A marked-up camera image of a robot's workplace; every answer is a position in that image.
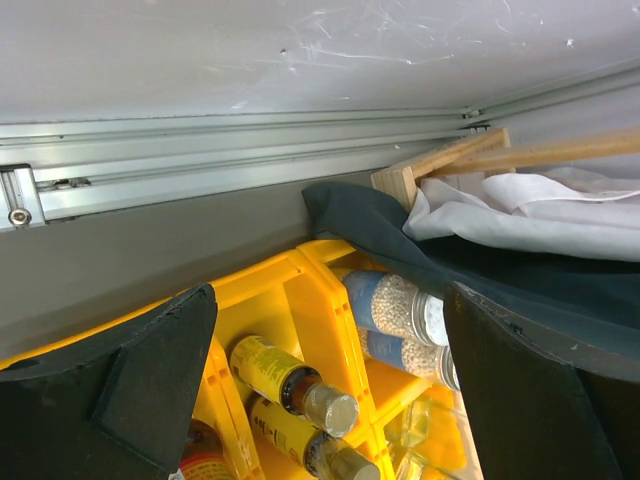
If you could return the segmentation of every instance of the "jar with white beads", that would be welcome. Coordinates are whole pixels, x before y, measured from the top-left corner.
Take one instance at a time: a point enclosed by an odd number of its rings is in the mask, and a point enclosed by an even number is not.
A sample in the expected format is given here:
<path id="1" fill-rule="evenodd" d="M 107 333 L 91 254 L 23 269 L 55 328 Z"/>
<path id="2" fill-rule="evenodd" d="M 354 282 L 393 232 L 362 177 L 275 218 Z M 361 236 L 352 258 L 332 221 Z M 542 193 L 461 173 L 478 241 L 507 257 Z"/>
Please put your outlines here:
<path id="1" fill-rule="evenodd" d="M 358 327 L 425 345 L 449 345 L 439 298 L 399 275 L 366 270 L 334 273 L 347 288 Z"/>
<path id="2" fill-rule="evenodd" d="M 358 337 L 365 355 L 416 377 L 460 390 L 449 347 L 424 345 L 364 328 L 358 328 Z"/>

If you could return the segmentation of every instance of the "screw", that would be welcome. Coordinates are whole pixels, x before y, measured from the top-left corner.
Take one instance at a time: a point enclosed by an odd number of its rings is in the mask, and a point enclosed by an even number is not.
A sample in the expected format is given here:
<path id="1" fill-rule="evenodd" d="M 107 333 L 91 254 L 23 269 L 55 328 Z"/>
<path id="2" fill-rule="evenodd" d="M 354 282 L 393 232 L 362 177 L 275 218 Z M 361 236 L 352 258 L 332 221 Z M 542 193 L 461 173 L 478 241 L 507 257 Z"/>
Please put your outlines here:
<path id="1" fill-rule="evenodd" d="M 9 213 L 9 221 L 16 227 L 29 225 L 31 213 L 25 208 L 15 208 Z"/>

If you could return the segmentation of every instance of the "metal lid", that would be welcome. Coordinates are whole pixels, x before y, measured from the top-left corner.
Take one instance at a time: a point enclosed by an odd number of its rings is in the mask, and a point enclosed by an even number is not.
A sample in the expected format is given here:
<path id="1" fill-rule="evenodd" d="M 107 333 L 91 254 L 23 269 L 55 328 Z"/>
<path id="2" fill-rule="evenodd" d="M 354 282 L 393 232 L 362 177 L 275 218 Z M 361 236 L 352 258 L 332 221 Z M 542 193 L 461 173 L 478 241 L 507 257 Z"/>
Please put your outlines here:
<path id="1" fill-rule="evenodd" d="M 451 356 L 451 349 L 444 347 L 442 349 L 442 356 L 440 357 L 440 378 L 445 386 L 451 390 L 460 391 L 460 382 L 458 381 L 458 373 L 456 366 L 453 363 L 453 357 Z"/>
<path id="2" fill-rule="evenodd" d="M 336 438 L 353 430 L 358 422 L 358 412 L 355 398 L 326 383 L 315 384 L 304 399 L 307 419 Z"/>
<path id="3" fill-rule="evenodd" d="M 335 480 L 380 480 L 378 467 L 352 448 L 336 453 L 329 470 Z"/>
<path id="4" fill-rule="evenodd" d="M 444 302 L 426 292 L 416 292 L 411 308 L 413 327 L 425 345 L 446 347 L 449 345 L 444 323 Z"/>

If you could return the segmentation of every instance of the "wooden frame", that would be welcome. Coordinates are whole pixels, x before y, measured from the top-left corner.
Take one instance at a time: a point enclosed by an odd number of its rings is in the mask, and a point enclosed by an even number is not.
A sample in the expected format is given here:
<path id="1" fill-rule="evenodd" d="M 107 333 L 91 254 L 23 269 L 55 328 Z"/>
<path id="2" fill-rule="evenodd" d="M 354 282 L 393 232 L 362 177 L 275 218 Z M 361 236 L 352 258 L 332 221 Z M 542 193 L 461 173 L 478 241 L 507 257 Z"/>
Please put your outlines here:
<path id="1" fill-rule="evenodd" d="M 371 175 L 376 190 L 395 197 L 407 210 L 417 184 L 426 176 L 485 172 L 486 176 L 515 172 L 516 167 L 612 157 L 640 152 L 640 128 L 586 135 L 550 145 L 509 148 L 506 129 L 465 137 L 453 144 L 393 165 Z"/>
<path id="2" fill-rule="evenodd" d="M 435 171 L 439 172 L 443 167 L 466 159 L 472 154 L 510 146 L 506 128 L 471 135 L 380 170 L 371 175 L 371 183 L 373 188 L 395 197 L 403 207 L 411 210 L 416 199 L 417 185 L 422 178 Z"/>

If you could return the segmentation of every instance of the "gray wall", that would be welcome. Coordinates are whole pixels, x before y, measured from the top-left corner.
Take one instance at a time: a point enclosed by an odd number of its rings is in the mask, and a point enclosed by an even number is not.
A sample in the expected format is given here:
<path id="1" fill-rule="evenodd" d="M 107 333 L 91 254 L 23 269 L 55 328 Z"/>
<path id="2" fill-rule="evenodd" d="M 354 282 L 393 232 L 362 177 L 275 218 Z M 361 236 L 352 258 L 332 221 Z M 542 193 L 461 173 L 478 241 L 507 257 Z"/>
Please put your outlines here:
<path id="1" fill-rule="evenodd" d="M 336 179 L 369 185 L 368 172 Z M 307 240 L 300 191 L 311 183 L 0 234 L 0 358 L 84 331 Z"/>
<path id="2" fill-rule="evenodd" d="M 640 87 L 501 118 L 494 126 L 508 127 L 514 146 L 544 144 L 609 130 L 640 127 Z M 639 156 L 619 155 L 572 162 L 570 165 L 612 178 L 640 178 Z M 561 165 L 537 167 L 549 170 Z"/>
<path id="3" fill-rule="evenodd" d="M 464 107 L 637 57 L 637 0 L 0 0 L 0 122 Z"/>

